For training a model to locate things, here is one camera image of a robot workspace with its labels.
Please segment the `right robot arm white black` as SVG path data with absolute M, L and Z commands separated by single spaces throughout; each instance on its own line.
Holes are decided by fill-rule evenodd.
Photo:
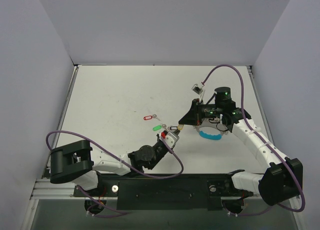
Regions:
M 227 131 L 238 137 L 265 169 L 264 174 L 246 171 L 234 172 L 223 182 L 224 191 L 230 195 L 239 190 L 258 194 L 269 206 L 300 195 L 303 166 L 298 159 L 290 159 L 281 153 L 261 130 L 251 116 L 236 106 L 229 87 L 214 90 L 213 104 L 194 99 L 190 110 L 179 120 L 180 125 L 199 127 L 205 120 L 217 117 Z

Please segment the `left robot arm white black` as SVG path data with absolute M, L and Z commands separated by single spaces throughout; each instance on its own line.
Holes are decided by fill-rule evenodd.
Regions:
M 50 149 L 50 182 L 72 182 L 90 195 L 97 196 L 103 190 L 102 172 L 129 178 L 137 175 L 154 178 L 144 170 L 152 170 L 167 153 L 174 153 L 179 133 L 178 129 L 164 130 L 157 134 L 153 146 L 143 145 L 123 155 L 115 155 L 93 140 L 75 133 L 81 140 Z

